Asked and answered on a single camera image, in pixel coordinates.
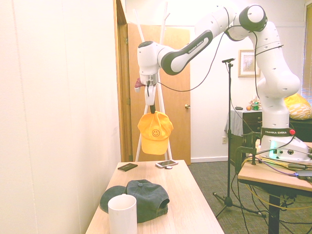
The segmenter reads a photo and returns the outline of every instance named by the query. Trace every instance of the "baseball cap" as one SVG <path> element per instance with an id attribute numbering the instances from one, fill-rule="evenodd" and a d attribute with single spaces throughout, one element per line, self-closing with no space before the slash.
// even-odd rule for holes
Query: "baseball cap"
<path id="1" fill-rule="evenodd" d="M 132 195 L 136 198 L 137 222 L 143 223 L 168 212 L 169 196 L 159 184 L 146 179 L 131 180 L 127 187 L 113 186 L 105 191 L 100 200 L 100 207 L 108 213 L 108 201 L 121 194 Z"/>
<path id="2" fill-rule="evenodd" d="M 146 154 L 163 155 L 168 148 L 169 136 L 174 129 L 169 117 L 162 112 L 142 116 L 137 127 L 142 135 L 142 150 Z"/>

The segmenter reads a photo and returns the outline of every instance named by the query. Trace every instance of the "yellow pillow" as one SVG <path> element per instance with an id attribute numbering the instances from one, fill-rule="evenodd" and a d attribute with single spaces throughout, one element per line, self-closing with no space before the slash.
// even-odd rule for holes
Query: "yellow pillow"
<path id="1" fill-rule="evenodd" d="M 290 118 L 299 120 L 312 118 L 312 108 L 300 94 L 286 97 L 284 101 L 290 112 Z"/>

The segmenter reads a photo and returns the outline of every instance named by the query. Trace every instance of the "microphone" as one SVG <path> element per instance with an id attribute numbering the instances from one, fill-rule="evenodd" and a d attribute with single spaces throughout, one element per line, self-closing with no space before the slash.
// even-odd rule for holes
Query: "microphone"
<path id="1" fill-rule="evenodd" d="M 225 62 L 231 62 L 231 61 L 234 61 L 235 58 L 229 58 L 229 59 L 226 59 L 226 60 L 223 60 L 222 62 L 225 63 Z"/>

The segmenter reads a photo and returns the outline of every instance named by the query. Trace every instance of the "microphone stand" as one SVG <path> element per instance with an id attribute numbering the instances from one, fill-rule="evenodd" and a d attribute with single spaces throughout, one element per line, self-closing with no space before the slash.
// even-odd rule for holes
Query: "microphone stand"
<path id="1" fill-rule="evenodd" d="M 235 60 L 235 59 L 230 58 L 230 59 L 222 61 L 223 63 L 228 63 L 228 67 L 229 67 L 228 193 L 227 193 L 227 196 L 221 197 L 218 194 L 216 194 L 215 192 L 213 192 L 213 195 L 216 198 L 219 198 L 224 202 L 224 206 L 221 209 L 221 211 L 219 211 L 216 214 L 216 216 L 215 216 L 216 218 L 225 210 L 225 208 L 231 207 L 231 206 L 243 209 L 243 210 L 248 211 L 250 213 L 254 213 L 254 214 L 263 216 L 263 214 L 258 212 L 258 211 L 249 210 L 249 209 L 244 208 L 242 206 L 238 206 L 238 205 L 233 204 L 232 199 L 230 197 L 230 181 L 231 181 L 231 174 L 230 174 L 230 172 L 231 172 L 230 148 L 231 147 L 230 147 L 230 145 L 231 145 L 231 135 L 232 135 L 232 132 L 231 132 L 231 67 L 233 67 L 233 64 L 231 64 L 231 61 L 233 61 L 233 60 Z"/>

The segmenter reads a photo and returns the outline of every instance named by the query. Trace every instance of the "smiley face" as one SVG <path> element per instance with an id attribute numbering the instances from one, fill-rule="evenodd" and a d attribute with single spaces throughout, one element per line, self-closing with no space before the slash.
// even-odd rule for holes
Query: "smiley face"
<path id="1" fill-rule="evenodd" d="M 153 135 L 154 137 L 158 137 L 158 136 L 160 135 L 159 130 L 157 130 L 157 129 L 152 130 L 152 135 Z"/>

